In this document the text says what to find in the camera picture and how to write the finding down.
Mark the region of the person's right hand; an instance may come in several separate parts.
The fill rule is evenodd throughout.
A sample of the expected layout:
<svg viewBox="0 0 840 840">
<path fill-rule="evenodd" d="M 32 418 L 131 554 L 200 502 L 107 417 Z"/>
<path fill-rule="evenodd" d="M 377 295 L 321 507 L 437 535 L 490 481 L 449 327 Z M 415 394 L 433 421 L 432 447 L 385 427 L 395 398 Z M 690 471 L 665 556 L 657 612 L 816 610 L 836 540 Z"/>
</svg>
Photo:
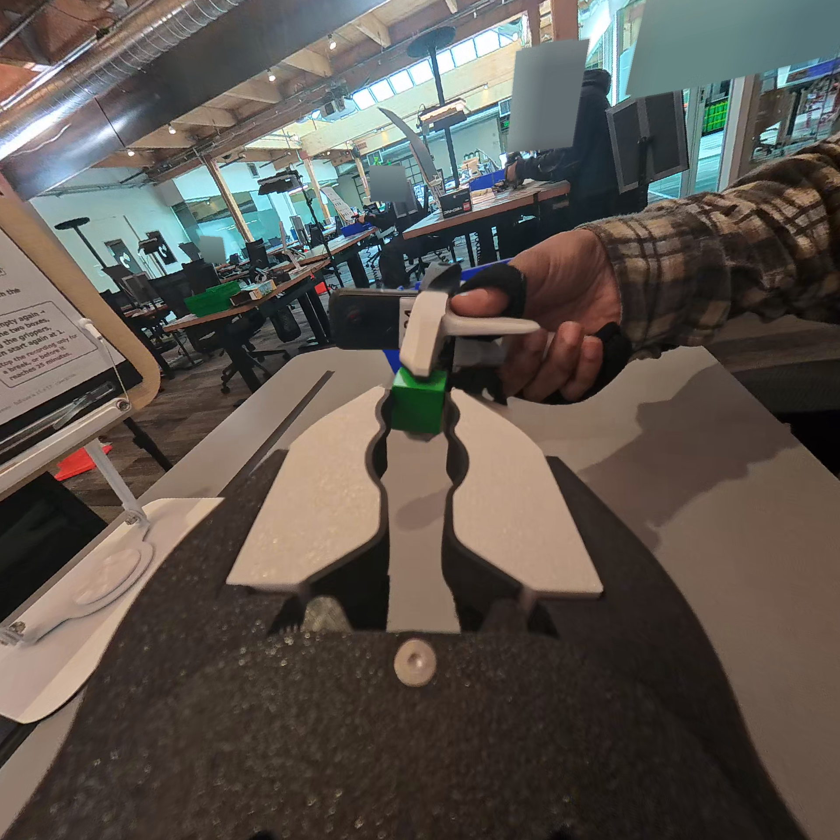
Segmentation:
<svg viewBox="0 0 840 840">
<path fill-rule="evenodd" d="M 535 403 L 556 393 L 578 402 L 602 368 L 603 343 L 595 333 L 622 317 L 600 240 L 587 228 L 575 229 L 521 252 L 509 265 L 526 281 L 523 316 L 540 331 L 510 341 L 499 371 L 504 392 Z"/>
</svg>

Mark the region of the green plastic bin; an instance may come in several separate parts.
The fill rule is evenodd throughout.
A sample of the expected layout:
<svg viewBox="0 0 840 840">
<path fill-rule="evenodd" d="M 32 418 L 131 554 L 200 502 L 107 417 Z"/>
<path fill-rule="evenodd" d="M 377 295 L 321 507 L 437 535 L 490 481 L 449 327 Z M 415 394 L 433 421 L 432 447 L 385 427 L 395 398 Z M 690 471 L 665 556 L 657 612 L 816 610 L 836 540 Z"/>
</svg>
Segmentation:
<svg viewBox="0 0 840 840">
<path fill-rule="evenodd" d="M 184 303 L 190 314 L 197 318 L 204 318 L 233 308 L 232 298 L 235 298 L 241 291 L 238 281 L 229 281 L 186 297 Z"/>
</svg>

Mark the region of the green wooden cube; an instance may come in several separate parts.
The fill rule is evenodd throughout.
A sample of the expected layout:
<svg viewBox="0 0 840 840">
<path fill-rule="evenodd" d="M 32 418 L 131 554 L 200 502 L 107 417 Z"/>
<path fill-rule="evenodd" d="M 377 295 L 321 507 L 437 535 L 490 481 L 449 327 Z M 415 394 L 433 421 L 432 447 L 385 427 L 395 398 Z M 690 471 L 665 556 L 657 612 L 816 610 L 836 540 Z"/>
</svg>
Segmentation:
<svg viewBox="0 0 840 840">
<path fill-rule="evenodd" d="M 412 435 L 436 436 L 443 423 L 447 391 L 446 371 L 433 371 L 416 377 L 405 366 L 395 373 L 392 383 L 391 426 Z"/>
</svg>

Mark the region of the orange floor marker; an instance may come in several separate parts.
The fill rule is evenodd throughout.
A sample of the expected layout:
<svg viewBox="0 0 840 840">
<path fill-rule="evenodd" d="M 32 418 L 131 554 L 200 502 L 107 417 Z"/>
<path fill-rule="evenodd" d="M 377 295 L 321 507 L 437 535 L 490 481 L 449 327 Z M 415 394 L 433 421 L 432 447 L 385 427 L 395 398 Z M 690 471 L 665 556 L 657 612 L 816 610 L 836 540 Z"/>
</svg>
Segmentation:
<svg viewBox="0 0 840 840">
<path fill-rule="evenodd" d="M 89 456 L 87 450 L 82 447 L 64 457 L 58 463 L 54 478 L 58 482 L 65 482 L 95 469 L 97 469 L 95 462 Z"/>
</svg>

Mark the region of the black swivel office chair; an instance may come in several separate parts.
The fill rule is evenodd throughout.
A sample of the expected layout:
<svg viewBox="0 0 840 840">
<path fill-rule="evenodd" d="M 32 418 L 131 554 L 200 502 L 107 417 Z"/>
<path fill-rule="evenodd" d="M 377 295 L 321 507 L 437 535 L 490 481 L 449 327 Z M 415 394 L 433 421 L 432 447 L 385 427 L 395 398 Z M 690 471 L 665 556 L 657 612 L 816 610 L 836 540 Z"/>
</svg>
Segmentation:
<svg viewBox="0 0 840 840">
<path fill-rule="evenodd" d="M 272 376 L 264 365 L 265 358 L 269 356 L 281 357 L 283 364 L 291 360 L 287 350 L 259 350 L 253 344 L 253 338 L 265 326 L 267 320 L 267 317 L 255 308 L 216 321 L 214 331 L 230 359 L 230 364 L 223 369 L 221 375 L 222 394 L 230 393 L 228 383 L 235 374 L 241 376 L 250 392 L 256 392 L 259 383 L 255 371 L 262 372 L 264 382 Z"/>
</svg>

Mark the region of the grey monitor on stand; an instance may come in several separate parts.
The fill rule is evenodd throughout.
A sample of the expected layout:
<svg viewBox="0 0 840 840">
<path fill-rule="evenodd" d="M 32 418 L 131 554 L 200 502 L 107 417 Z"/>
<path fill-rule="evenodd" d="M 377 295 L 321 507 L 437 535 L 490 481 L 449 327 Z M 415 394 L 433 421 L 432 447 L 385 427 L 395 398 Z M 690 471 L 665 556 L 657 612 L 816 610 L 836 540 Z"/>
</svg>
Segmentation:
<svg viewBox="0 0 840 840">
<path fill-rule="evenodd" d="M 689 169 L 683 91 L 626 99 L 605 115 L 620 193 Z"/>
</svg>

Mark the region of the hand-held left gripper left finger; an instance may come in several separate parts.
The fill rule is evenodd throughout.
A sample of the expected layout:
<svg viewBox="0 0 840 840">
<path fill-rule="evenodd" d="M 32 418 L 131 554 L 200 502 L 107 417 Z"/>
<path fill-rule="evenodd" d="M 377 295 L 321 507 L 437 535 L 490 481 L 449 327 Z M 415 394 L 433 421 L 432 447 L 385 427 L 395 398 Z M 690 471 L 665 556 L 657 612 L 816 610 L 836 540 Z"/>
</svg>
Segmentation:
<svg viewBox="0 0 840 840">
<path fill-rule="evenodd" d="M 384 534 L 386 505 L 373 453 L 385 432 L 387 396 L 376 385 L 293 441 L 227 585 L 305 595 Z"/>
</svg>

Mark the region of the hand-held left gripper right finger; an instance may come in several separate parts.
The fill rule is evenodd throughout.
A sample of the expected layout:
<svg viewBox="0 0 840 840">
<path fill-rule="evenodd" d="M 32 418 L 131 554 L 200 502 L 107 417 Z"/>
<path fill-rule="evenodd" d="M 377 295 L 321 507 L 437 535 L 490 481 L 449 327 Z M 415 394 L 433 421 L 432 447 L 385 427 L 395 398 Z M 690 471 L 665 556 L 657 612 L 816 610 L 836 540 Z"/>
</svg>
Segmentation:
<svg viewBox="0 0 840 840">
<path fill-rule="evenodd" d="M 504 413 L 449 397 L 449 569 L 482 599 L 595 599 L 603 583 L 549 461 Z"/>
</svg>

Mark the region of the black monitor screen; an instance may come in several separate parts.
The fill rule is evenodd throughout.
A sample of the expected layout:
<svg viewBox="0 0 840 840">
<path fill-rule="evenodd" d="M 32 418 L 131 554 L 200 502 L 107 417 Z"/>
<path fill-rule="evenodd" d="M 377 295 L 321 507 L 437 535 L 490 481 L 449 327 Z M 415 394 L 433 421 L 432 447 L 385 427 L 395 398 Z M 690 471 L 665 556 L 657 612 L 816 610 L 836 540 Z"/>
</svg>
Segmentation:
<svg viewBox="0 0 840 840">
<path fill-rule="evenodd" d="M 62 569 L 107 523 L 51 474 L 1 502 L 1 618 Z"/>
</svg>

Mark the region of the wooden top office desk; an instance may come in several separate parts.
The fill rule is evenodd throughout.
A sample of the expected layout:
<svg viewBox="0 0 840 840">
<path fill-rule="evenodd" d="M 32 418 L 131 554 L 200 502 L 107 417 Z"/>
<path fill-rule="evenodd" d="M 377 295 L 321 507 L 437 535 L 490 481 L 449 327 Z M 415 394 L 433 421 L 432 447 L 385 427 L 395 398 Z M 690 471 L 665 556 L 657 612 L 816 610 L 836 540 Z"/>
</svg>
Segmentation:
<svg viewBox="0 0 840 840">
<path fill-rule="evenodd" d="M 525 219 L 538 219 L 542 210 L 561 209 L 568 205 L 571 184 L 527 181 L 524 185 L 488 196 L 478 197 L 468 212 L 445 217 L 437 210 L 403 234 L 406 243 L 437 237 L 448 242 L 465 240 L 470 268 L 498 260 L 497 232 Z"/>
<path fill-rule="evenodd" d="M 251 312 L 260 312 L 265 316 L 270 315 L 270 308 L 273 303 L 285 307 L 292 303 L 298 303 L 314 336 L 312 348 L 329 347 L 331 333 L 328 314 L 316 292 L 316 287 L 322 280 L 322 271 L 328 265 L 329 262 L 326 259 L 320 259 L 309 266 L 294 269 L 288 280 L 282 281 L 274 290 L 262 298 L 248 300 L 238 306 L 212 312 L 205 316 L 189 314 L 167 324 L 164 331 L 166 333 L 176 333 L 187 329 L 197 329 L 205 325 L 211 326 L 231 365 L 233 365 L 234 372 L 240 375 L 248 390 L 255 393 L 270 378 L 268 372 L 264 373 L 263 379 L 258 377 L 257 372 L 265 369 L 257 359 L 257 355 L 269 355 L 270 352 L 250 352 L 247 346 L 249 338 L 245 335 L 244 328 L 237 328 L 236 324 L 240 322 L 248 324 L 247 316 Z"/>
</svg>

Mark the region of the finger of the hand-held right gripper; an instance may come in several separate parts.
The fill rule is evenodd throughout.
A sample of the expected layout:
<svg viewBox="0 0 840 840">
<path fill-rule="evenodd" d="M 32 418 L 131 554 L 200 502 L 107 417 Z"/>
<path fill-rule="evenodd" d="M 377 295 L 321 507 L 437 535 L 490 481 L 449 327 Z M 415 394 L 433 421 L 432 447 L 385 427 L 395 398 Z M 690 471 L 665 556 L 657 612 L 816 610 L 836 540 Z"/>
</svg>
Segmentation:
<svg viewBox="0 0 840 840">
<path fill-rule="evenodd" d="M 524 335 L 540 330 L 529 319 L 464 317 L 452 311 L 444 290 L 424 290 L 414 301 L 400 348 L 400 362 L 416 379 L 436 370 L 444 342 L 450 338 L 479 339 Z"/>
</svg>

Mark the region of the spiral metal ceiling duct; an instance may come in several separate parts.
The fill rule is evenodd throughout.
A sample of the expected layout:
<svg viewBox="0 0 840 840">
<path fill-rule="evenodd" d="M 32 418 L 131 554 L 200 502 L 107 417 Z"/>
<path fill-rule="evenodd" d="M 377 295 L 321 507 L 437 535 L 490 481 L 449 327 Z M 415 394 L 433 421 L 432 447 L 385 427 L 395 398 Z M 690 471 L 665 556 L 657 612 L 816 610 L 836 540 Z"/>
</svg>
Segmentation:
<svg viewBox="0 0 840 840">
<path fill-rule="evenodd" d="M 150 2 L 2 115 L 2 160 L 69 125 L 106 154 L 374 10 L 371 1 Z"/>
</svg>

